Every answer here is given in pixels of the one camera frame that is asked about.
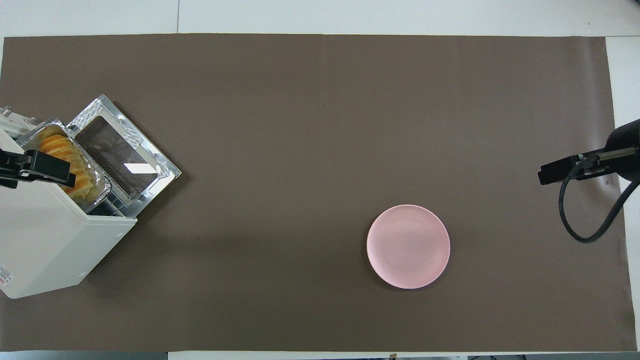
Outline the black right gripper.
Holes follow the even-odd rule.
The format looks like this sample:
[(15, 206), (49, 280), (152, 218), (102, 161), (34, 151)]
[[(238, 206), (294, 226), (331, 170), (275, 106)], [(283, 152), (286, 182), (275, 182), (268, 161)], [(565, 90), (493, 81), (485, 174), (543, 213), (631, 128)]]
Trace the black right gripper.
[(593, 159), (578, 171), (576, 180), (617, 174), (631, 182), (639, 177), (639, 153), (640, 121), (634, 120), (613, 130), (601, 149), (581, 155), (570, 155), (540, 166), (537, 172), (538, 182), (541, 186), (562, 183), (574, 166), (588, 158)]

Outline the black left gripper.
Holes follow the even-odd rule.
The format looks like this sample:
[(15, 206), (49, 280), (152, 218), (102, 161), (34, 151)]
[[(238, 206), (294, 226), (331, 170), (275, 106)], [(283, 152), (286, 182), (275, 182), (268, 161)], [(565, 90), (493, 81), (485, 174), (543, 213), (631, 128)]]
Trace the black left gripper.
[(0, 186), (16, 189), (19, 182), (55, 183), (67, 188), (76, 184), (71, 163), (39, 150), (14, 153), (0, 150)]

